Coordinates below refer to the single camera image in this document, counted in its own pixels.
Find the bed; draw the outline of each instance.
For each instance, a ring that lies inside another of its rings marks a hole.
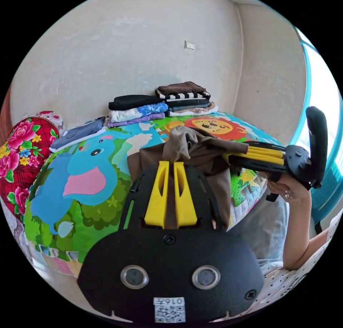
[[[218,112],[111,128],[104,135],[53,153],[29,189],[26,202],[25,235],[32,257],[77,277],[90,248],[118,229],[131,186],[127,156],[166,141],[170,130],[180,124],[223,139],[280,144],[253,125]],[[253,171],[231,177],[230,228],[249,213],[266,190],[265,180]]]

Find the hand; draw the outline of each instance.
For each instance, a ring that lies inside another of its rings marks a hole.
[[[280,195],[288,203],[311,197],[310,191],[287,173],[283,173],[277,183],[268,180],[267,186],[271,193]]]

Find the cartoon lion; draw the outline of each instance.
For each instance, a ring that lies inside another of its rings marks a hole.
[[[226,120],[222,117],[198,117],[190,118],[184,125],[190,128],[202,129],[213,136],[223,140],[247,141],[253,137],[239,124]]]

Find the brown cloth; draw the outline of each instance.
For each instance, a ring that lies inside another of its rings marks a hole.
[[[217,199],[221,218],[225,229],[229,227],[231,203],[231,168],[222,158],[224,152],[247,153],[248,144],[225,141],[215,138],[201,129],[185,126],[174,127],[165,143],[142,148],[139,152],[128,156],[128,167],[132,181],[146,168],[165,160],[171,163],[183,161],[185,165],[196,167],[204,173],[209,186]],[[175,208],[173,176],[169,176],[168,212],[166,227],[172,228],[175,219],[171,219],[170,212]]]
[[[194,84],[192,81],[185,81],[180,84],[170,84],[167,86],[160,86],[157,88],[163,95],[177,95],[178,93],[202,93],[206,92],[205,88]]]

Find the yellow plastic part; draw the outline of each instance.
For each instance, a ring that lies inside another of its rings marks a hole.
[[[160,161],[144,221],[164,229],[167,214],[169,162]]]
[[[283,159],[283,152],[280,150],[261,148],[261,147],[251,147],[249,146],[248,152],[244,153],[224,153],[223,158],[228,163],[229,156],[236,155],[247,159],[265,161],[268,163],[273,163],[283,166],[285,161]]]
[[[197,224],[197,214],[190,194],[183,162],[174,163],[175,211],[177,226]]]

